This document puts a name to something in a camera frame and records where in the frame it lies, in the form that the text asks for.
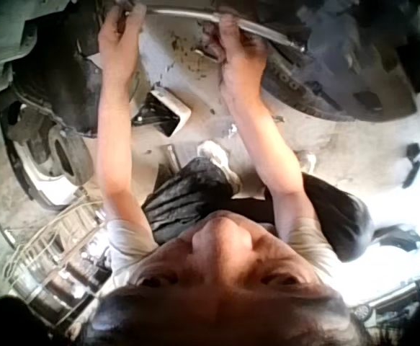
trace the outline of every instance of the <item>gray t-shirt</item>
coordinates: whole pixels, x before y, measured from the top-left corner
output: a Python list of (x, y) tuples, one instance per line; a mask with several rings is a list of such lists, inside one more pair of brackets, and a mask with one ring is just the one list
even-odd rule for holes
[[(151, 232), (128, 221), (110, 221), (107, 230), (113, 280), (117, 287), (121, 287), (129, 283), (137, 263), (157, 249), (158, 244), (153, 240)], [(297, 219), (290, 232), (288, 245), (313, 266), (322, 283), (339, 290), (341, 261), (327, 242), (316, 219)]]

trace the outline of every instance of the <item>garage floor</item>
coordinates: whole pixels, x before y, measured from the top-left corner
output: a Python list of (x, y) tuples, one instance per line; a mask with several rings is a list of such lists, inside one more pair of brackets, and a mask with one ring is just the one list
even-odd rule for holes
[[(193, 115), (173, 138), (165, 138), (153, 128), (132, 129), (133, 188), (140, 200), (153, 188), (166, 144), (174, 144), (185, 163), (195, 155), (197, 144), (207, 139), (218, 142), (229, 153), (230, 165), (241, 176), (243, 195), (259, 194), (261, 183), (218, 95), (218, 67), (191, 53), (190, 48), (198, 44), (198, 37), (193, 35), (198, 30), (193, 21), (149, 17), (141, 35), (141, 67), (147, 74), (139, 77), (136, 95), (140, 99), (148, 86), (160, 82), (189, 105)], [(279, 128), (291, 147), (316, 154), (317, 176), (361, 197), (369, 205), (376, 226), (408, 223), (420, 233), (420, 172), (410, 188), (401, 188), (410, 169), (404, 158), (406, 146), (413, 142), (420, 145), (420, 96), (416, 98), (416, 115), (390, 123), (333, 123), (297, 112), (268, 94), (263, 98), (272, 114), (284, 119)], [(87, 144), (95, 155), (95, 141), (88, 140)], [(87, 188), (98, 194), (95, 179)], [(23, 193), (0, 134), (0, 224), (26, 228), (31, 236), (53, 216)], [(0, 262), (10, 253), (0, 234)], [(415, 260), (413, 256), (399, 249), (376, 247), (344, 265), (345, 299), (349, 303), (366, 300), (415, 275), (420, 271), (420, 254)], [(0, 276), (0, 295), (4, 293), (6, 286)]]

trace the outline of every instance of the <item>person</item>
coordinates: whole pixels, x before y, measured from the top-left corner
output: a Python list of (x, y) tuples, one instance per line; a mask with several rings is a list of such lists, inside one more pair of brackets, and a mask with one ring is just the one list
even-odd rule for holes
[[(135, 199), (128, 86), (145, 14), (135, 5), (123, 26), (115, 7), (99, 33), (98, 177), (117, 289), (102, 299), (79, 344), (363, 345), (367, 334), (334, 289), (339, 258), (322, 234), (298, 160), (260, 97), (266, 48), (240, 33), (231, 15), (221, 17), (219, 42), (209, 45), (223, 56), (220, 92), (267, 186), (275, 228), (211, 212), (218, 196), (230, 200), (234, 191), (208, 159), (192, 161), (143, 207)], [(176, 198), (161, 198), (181, 189), (180, 211), (167, 210)], [(211, 203), (201, 203), (203, 195)], [(175, 219), (179, 228), (160, 235)]]

